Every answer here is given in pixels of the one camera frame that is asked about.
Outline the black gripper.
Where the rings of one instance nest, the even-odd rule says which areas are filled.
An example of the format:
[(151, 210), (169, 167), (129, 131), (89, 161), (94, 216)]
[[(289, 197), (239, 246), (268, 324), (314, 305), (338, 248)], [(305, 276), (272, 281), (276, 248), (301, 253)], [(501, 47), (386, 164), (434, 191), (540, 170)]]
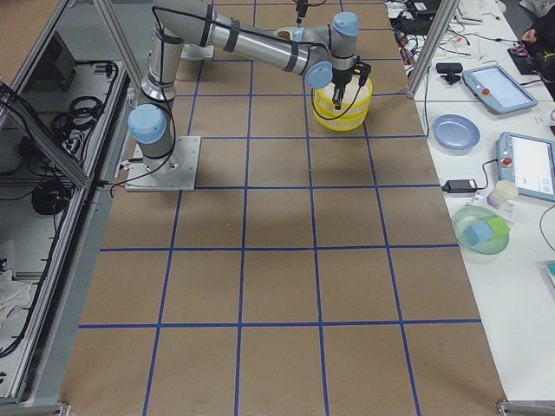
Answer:
[(371, 71), (371, 65), (363, 62), (360, 58), (356, 58), (348, 69), (332, 69), (332, 83), (334, 84), (332, 102), (335, 110), (342, 108), (346, 85), (350, 83), (352, 77), (357, 76), (358, 86), (364, 87)]

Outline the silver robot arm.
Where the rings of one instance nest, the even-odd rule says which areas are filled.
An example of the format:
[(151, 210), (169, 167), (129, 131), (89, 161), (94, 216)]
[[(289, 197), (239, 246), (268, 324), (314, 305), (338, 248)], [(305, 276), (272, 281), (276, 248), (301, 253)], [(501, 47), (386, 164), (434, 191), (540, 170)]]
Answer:
[(148, 71), (142, 78), (142, 103), (127, 124), (141, 152), (147, 172), (170, 177), (183, 166), (174, 133), (172, 106), (175, 79), (185, 43), (214, 46), (300, 75), (314, 89), (334, 86), (332, 102), (340, 107), (347, 85), (356, 76), (365, 85), (371, 67), (356, 55), (359, 18), (340, 12), (331, 23), (296, 27), (283, 38), (220, 15), (203, 1), (155, 1), (153, 45)]

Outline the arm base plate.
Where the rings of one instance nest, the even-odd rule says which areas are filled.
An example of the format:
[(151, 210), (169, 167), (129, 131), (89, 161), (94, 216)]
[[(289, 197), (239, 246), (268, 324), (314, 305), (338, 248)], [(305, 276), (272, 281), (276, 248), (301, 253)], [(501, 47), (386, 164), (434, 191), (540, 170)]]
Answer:
[(200, 147), (200, 136), (178, 136), (172, 156), (164, 163), (164, 159), (144, 159), (136, 144), (133, 157), (140, 161), (130, 165), (125, 188), (131, 192), (192, 192)]

